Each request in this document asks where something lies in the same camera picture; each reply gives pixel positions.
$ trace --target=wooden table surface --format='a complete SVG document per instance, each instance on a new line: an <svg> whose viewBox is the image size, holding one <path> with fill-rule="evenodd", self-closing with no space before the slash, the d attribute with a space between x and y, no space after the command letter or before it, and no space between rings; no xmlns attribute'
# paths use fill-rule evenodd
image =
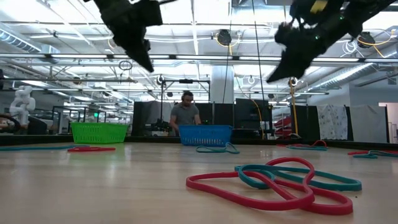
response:
<svg viewBox="0 0 398 224"><path fill-rule="evenodd" d="M199 154L179 144L115 146L116 152L85 154L0 152L0 223L398 223L398 159L353 159L346 149L238 146L241 153L233 155ZM360 180L362 192L343 192L352 199L354 213L336 217L302 210L265 212L185 186L189 175L229 172L236 165L287 156ZM256 190L238 179L204 182L253 198L282 200L272 190ZM319 197L317 202L330 203Z"/></svg>

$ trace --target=blue basket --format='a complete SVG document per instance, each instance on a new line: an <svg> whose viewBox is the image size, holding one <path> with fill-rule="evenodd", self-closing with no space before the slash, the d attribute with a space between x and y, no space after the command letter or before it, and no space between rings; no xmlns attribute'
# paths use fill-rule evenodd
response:
<svg viewBox="0 0 398 224"><path fill-rule="evenodd" d="M232 135L228 125L180 125L179 129L185 146L225 147Z"/></svg>

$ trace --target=white pillar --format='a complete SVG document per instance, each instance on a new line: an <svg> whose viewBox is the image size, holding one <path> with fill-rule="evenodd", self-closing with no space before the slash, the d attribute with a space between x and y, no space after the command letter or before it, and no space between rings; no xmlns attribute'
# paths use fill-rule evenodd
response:
<svg viewBox="0 0 398 224"><path fill-rule="evenodd" d="M210 80L210 101L234 103L234 70L232 66L214 66Z"/></svg>

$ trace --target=gray t-shirt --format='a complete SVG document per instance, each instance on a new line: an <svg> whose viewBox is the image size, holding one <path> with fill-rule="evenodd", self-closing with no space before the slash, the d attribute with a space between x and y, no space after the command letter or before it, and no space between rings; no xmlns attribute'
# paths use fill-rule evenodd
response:
<svg viewBox="0 0 398 224"><path fill-rule="evenodd" d="M193 125L195 124L195 115L199 114L199 110L195 105L188 108L182 106L181 103L175 105L172 109L171 115L176 116L177 125Z"/></svg>

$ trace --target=black partition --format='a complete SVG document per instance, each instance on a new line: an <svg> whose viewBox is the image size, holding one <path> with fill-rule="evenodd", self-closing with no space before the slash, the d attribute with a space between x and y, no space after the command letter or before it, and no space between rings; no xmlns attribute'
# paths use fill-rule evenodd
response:
<svg viewBox="0 0 398 224"><path fill-rule="evenodd" d="M234 126L233 104L216 103L214 109L214 124Z"/></svg>

